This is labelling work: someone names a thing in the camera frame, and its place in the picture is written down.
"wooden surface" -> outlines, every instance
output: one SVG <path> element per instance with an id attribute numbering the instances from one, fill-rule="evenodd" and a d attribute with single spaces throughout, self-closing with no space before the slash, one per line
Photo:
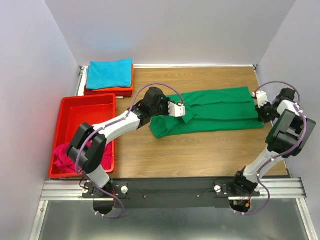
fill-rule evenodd
<path id="1" fill-rule="evenodd" d="M 180 93 L 248 86 L 258 87 L 251 67 L 222 68 L 138 68 L 134 70 L 134 94 L 144 85 L 161 82 Z M 173 92 L 161 86 L 164 94 Z M 131 105 L 132 98 L 116 101 L 117 115 Z M 116 140 L 113 178 L 159 178 L 234 176 L 253 162 L 265 148 L 271 129 L 197 132 L 156 139 L 149 126 L 129 132 Z M 283 162 L 269 175 L 286 175 Z"/>

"magenta towel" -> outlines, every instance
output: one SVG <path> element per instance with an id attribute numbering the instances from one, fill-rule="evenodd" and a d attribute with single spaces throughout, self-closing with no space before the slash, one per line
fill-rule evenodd
<path id="1" fill-rule="evenodd" d="M 67 156 L 67 148 L 69 142 L 58 146 L 53 151 L 53 156 L 57 158 L 54 164 L 65 174 L 71 174 L 76 172 L 76 164 Z M 109 143 L 105 146 L 101 165 L 104 170 L 111 169 L 112 164 L 112 143 Z"/>

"folded blue towel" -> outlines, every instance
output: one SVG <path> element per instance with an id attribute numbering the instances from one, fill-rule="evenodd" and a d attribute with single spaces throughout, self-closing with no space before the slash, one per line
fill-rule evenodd
<path id="1" fill-rule="evenodd" d="M 131 87 L 132 58 L 118 61 L 91 61 L 89 69 L 87 89 Z"/>

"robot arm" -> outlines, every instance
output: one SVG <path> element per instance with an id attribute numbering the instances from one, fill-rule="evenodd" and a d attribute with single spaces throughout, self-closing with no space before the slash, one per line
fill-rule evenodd
<path id="1" fill-rule="evenodd" d="M 268 101 L 265 92 L 257 91 L 253 94 L 252 97 L 257 100 L 255 108 L 259 121 L 268 123 L 277 119 L 277 122 L 266 138 L 266 147 L 263 152 L 253 163 L 236 173 L 232 183 L 234 193 L 251 194 L 258 186 L 258 178 L 261 179 L 277 163 L 290 156 L 297 156 L 305 146 L 316 126 L 316 122 L 309 118 L 306 118 L 306 132 L 303 140 L 297 148 L 286 154 L 286 151 L 295 146 L 302 137 L 305 127 L 302 117 L 295 108 L 295 93 L 296 91 L 290 88 L 282 89 L 272 104 Z"/>
<path id="2" fill-rule="evenodd" d="M 106 145 L 121 135 L 148 124 L 154 116 L 182 117 L 185 114 L 186 109 L 182 103 L 175 104 L 163 94 L 161 89 L 150 87 L 144 98 L 122 115 L 92 126 L 88 123 L 81 124 L 71 140 L 66 154 L 76 162 L 85 140 L 90 134 L 100 130 L 91 138 L 91 145 L 85 146 L 83 149 L 79 166 L 99 188 L 110 192 L 111 186 L 108 183 L 111 179 L 100 164 Z"/>

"green towel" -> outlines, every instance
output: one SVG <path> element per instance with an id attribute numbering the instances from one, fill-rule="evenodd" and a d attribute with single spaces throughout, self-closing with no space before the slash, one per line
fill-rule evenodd
<path id="1" fill-rule="evenodd" d="M 221 130 L 260 129 L 248 87 L 194 91 L 182 94 L 186 115 L 154 116 L 150 129 L 156 138 Z M 178 95 L 168 96 L 176 103 Z"/>

